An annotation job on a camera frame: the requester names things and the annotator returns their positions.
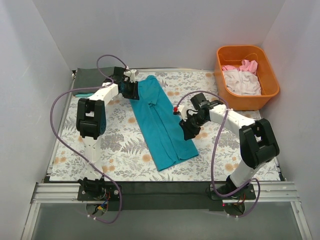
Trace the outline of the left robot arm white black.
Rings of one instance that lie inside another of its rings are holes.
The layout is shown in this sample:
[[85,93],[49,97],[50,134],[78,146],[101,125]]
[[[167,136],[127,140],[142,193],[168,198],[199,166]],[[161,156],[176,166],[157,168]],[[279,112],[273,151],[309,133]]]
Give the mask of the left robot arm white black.
[[139,100],[138,70],[115,67],[101,88],[77,104],[76,129],[83,141],[84,157],[88,160],[83,179],[78,182],[83,191],[95,200],[106,196],[105,180],[102,175],[101,140],[107,128],[106,106],[118,94],[125,99]]

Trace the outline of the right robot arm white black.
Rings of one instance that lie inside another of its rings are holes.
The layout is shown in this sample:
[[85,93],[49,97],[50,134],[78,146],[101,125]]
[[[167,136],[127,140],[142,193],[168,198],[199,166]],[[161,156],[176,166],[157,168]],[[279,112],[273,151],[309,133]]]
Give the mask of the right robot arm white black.
[[260,168],[279,155],[280,148],[267,119],[255,120],[245,117],[231,109],[222,97],[217,96],[216,100],[209,101],[205,94],[204,90],[190,92],[192,110],[177,103],[173,108],[173,114],[181,118],[179,125],[186,141],[194,139],[207,122],[220,125],[217,139],[220,138],[223,129],[238,137],[241,156],[238,167],[227,177],[224,185],[212,186],[215,196],[221,199],[237,199],[243,195],[245,187],[255,179],[254,176]]

